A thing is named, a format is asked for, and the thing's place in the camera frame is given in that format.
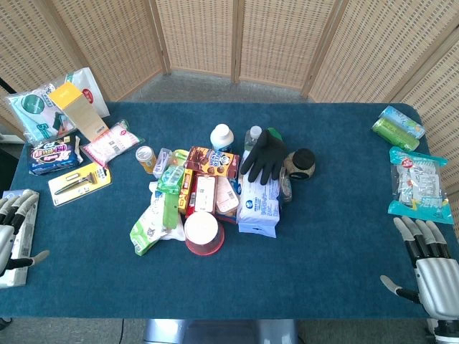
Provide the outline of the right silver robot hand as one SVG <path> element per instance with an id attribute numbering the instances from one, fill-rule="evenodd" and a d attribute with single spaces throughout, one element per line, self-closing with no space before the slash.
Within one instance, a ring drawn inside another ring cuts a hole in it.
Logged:
<path id="1" fill-rule="evenodd" d="M 458 261 L 451 257 L 448 243 L 433 221 L 393 218 L 402 236 L 417 281 L 417 291 L 395 284 L 382 275 L 382 284 L 393 294 L 422 305 L 436 320 L 458 319 Z"/>

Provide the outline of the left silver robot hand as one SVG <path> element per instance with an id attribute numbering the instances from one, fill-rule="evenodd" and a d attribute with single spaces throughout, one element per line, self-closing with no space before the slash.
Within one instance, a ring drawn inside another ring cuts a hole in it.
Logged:
<path id="1" fill-rule="evenodd" d="M 49 256 L 50 251 L 44 250 L 32 258 L 11 258 L 16 235 L 38 200 L 39 194 L 31 189 L 26 189 L 21 196 L 1 199 L 1 276 L 7 270 L 37 265 Z"/>

